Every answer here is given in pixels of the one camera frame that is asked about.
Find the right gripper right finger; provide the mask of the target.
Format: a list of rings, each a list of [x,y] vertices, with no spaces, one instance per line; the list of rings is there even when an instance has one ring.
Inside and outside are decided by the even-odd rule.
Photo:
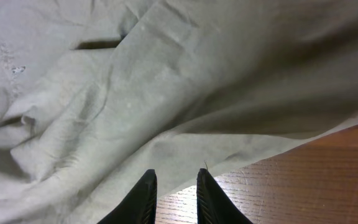
[[[196,198],[198,224],[252,224],[207,169],[198,172]]]

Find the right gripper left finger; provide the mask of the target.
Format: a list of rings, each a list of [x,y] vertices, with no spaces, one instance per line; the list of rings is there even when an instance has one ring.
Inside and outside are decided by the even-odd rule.
[[[153,169],[149,169],[98,224],[154,224],[156,209],[157,176]]]

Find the light khaki green pants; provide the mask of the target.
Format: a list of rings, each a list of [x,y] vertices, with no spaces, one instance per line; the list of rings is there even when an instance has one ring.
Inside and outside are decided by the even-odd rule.
[[[0,223],[96,223],[358,124],[358,1],[0,1]]]

